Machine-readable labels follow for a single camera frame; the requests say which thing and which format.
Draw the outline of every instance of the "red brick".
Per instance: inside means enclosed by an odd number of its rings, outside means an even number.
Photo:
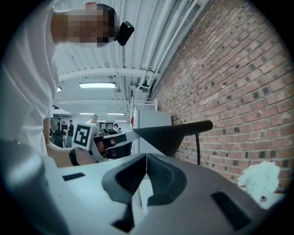
[[[279,187],[288,188],[292,183],[292,179],[280,179]]]
[[[279,55],[275,56],[271,61],[274,63],[275,66],[279,66],[287,60],[287,56],[285,56],[284,53],[280,53]]]
[[[233,165],[233,160],[232,159],[223,159],[222,164],[226,166],[232,166]]]
[[[242,115],[242,114],[245,114],[245,113],[248,113],[248,112],[250,112],[249,106],[243,106],[243,107],[235,109],[236,115]]]
[[[259,57],[262,53],[263,53],[263,51],[262,51],[261,48],[256,48],[256,49],[254,49],[254,50],[250,53],[249,57],[250,57],[252,60],[254,60],[254,59],[256,59],[257,57]]]
[[[280,158],[289,158],[294,157],[294,148],[293,147],[287,147],[284,149],[279,150],[279,156]]]
[[[256,80],[260,76],[262,76],[262,72],[260,69],[255,69],[254,71],[252,71],[251,73],[248,74],[250,81]]]
[[[294,176],[294,169],[281,169],[279,178],[280,179],[289,179]]]
[[[270,108],[265,108],[265,109],[261,110],[262,118],[267,118],[267,117],[270,117],[270,116],[273,116],[276,114],[278,114],[276,106],[270,107]]]
[[[239,150],[252,150],[252,143],[241,143],[239,146]]]
[[[223,150],[239,150],[238,144],[222,144]]]
[[[242,161],[238,161],[238,167],[242,167],[242,168],[248,168],[251,164],[250,160],[242,160]]]
[[[266,131],[266,138],[275,138],[281,136],[280,128],[274,128]]]
[[[228,120],[230,126],[237,126],[244,123],[243,117],[235,117]]]
[[[234,100],[226,105],[227,110],[235,109],[241,106],[240,100]]]
[[[230,158],[243,158],[243,152],[230,152]]]
[[[221,119],[231,118],[234,115],[234,111],[227,111],[221,114]]]
[[[291,100],[285,100],[277,105],[279,112],[285,112],[293,108]]]
[[[220,157],[209,157],[209,162],[214,162],[217,164],[221,164],[222,159]]]
[[[285,87],[285,83],[283,78],[279,78],[278,80],[274,80],[270,83],[270,88],[272,91],[280,90],[281,88]]]
[[[291,137],[286,138],[279,138],[279,139],[272,139],[271,140],[271,148],[282,148],[286,146],[292,145]]]
[[[266,102],[264,100],[259,100],[250,104],[251,111],[257,111],[266,107]]]
[[[245,154],[245,156],[248,157],[248,159],[259,159],[259,154],[260,152],[247,152],[247,154]]]
[[[286,136],[286,135],[290,135],[290,134],[294,134],[294,123],[285,125],[281,127],[281,135],[282,136]]]
[[[270,72],[265,74],[262,77],[259,77],[256,81],[258,82],[259,86],[262,87],[274,80],[275,80],[275,74]]]
[[[269,95],[266,98],[266,102],[267,102],[267,104],[271,105],[271,104],[277,103],[279,101],[285,100],[288,97],[289,97],[289,95],[286,90],[278,91],[276,93]]]
[[[294,75],[293,75],[293,73],[287,73],[282,78],[283,78],[283,81],[284,81],[284,83],[286,85],[289,85],[289,84],[291,84],[291,83],[294,82]]]
[[[247,139],[246,134],[237,134],[237,135],[231,135],[231,142],[245,142]]]
[[[271,126],[278,126],[287,124],[294,121],[294,113],[283,113],[270,119]]]
[[[249,132],[249,131],[252,131],[252,125],[247,124],[247,125],[239,126],[239,129],[240,129],[240,133]]]
[[[294,167],[294,158],[289,159],[288,167]]]
[[[253,148],[254,148],[254,150],[269,149],[270,142],[269,141],[256,141],[256,142],[254,142]]]
[[[268,63],[266,63],[265,65],[261,66],[261,71],[266,74],[269,71],[271,71],[272,69],[274,69],[276,66],[272,61],[269,61]]]
[[[216,164],[215,165],[215,169],[217,171],[224,171],[225,170],[225,166],[224,165],[218,165],[218,164]]]
[[[262,118],[261,112],[254,112],[245,116],[245,122],[246,123],[253,122],[261,118]]]
[[[229,167],[229,172],[233,174],[239,174],[241,175],[243,172],[243,169],[237,168],[237,167]]]
[[[260,132],[251,132],[248,134],[247,140],[260,140],[261,133]]]
[[[250,93],[259,88],[259,84],[256,81],[249,83],[248,85],[243,87],[245,93]]]
[[[228,143],[231,141],[229,136],[218,136],[217,137],[218,142]]]

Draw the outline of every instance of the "black wristband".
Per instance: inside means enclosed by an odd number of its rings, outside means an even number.
[[[70,162],[72,163],[73,166],[79,166],[78,162],[77,162],[77,157],[75,155],[75,149],[73,148],[70,152],[69,152],[69,159]]]

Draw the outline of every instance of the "white shirt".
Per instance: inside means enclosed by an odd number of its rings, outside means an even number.
[[[96,123],[91,123],[91,119],[86,121],[85,124],[96,126]]]
[[[52,14],[52,3],[32,12],[10,40],[0,66],[0,137],[19,140],[43,155],[47,155],[43,120],[53,116],[52,100],[59,82]]]
[[[113,128],[119,134],[119,128]]]

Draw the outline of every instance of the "black cable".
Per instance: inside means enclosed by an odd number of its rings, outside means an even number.
[[[195,134],[196,136],[196,148],[197,148],[197,165],[200,165],[200,144],[199,144],[199,135]]]

